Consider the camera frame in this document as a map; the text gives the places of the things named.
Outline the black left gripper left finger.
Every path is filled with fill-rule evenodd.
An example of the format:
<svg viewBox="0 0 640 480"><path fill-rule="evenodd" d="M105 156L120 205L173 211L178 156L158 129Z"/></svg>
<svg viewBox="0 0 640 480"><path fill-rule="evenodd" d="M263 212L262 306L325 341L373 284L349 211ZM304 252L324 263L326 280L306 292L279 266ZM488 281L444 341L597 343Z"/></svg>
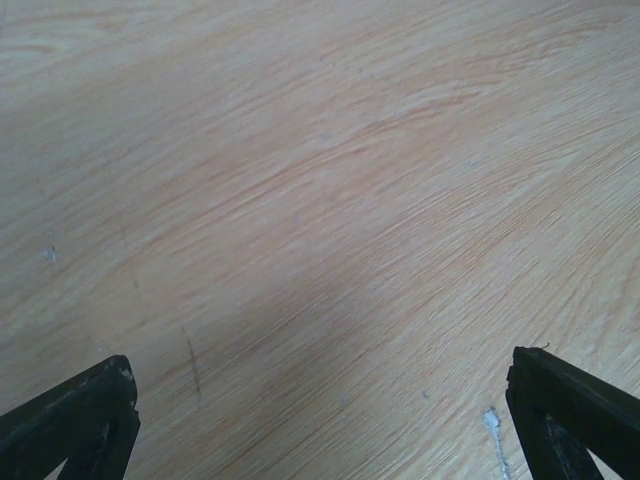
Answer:
<svg viewBox="0 0 640 480"><path fill-rule="evenodd" d="M1 416L1 477L122 479L140 429L137 386L111 356Z"/></svg>

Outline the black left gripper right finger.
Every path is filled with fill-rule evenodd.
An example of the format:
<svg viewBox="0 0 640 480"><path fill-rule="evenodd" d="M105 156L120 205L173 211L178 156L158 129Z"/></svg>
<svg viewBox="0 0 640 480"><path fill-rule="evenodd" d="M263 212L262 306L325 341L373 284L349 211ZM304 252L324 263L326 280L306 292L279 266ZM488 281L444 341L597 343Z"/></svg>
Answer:
<svg viewBox="0 0 640 480"><path fill-rule="evenodd" d="M639 477L639 399L550 354L516 347L506 400L534 479Z"/></svg>

